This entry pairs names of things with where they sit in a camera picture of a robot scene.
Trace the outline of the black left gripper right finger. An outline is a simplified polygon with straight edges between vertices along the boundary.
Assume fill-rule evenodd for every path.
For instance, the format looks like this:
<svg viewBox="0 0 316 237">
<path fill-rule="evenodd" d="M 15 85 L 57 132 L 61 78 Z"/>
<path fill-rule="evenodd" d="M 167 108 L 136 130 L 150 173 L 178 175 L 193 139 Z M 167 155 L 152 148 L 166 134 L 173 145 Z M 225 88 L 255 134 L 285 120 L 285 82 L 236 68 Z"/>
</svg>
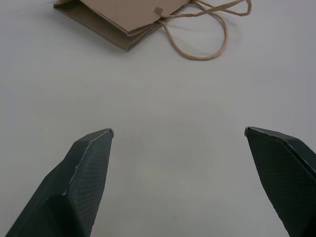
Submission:
<svg viewBox="0 0 316 237">
<path fill-rule="evenodd" d="M 267 197 L 291 237 L 316 235 L 316 155 L 300 139 L 247 127 L 253 160 Z"/>
</svg>

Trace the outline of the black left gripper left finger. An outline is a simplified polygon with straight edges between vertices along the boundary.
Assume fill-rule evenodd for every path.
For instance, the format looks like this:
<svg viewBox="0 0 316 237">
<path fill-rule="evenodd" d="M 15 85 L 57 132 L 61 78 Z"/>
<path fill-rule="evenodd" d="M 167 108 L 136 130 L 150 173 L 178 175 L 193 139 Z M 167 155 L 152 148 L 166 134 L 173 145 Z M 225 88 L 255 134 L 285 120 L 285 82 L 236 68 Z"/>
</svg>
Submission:
<svg viewBox="0 0 316 237">
<path fill-rule="evenodd" d="M 88 237 L 103 196 L 114 132 L 85 135 L 42 180 L 8 237 Z"/>
</svg>

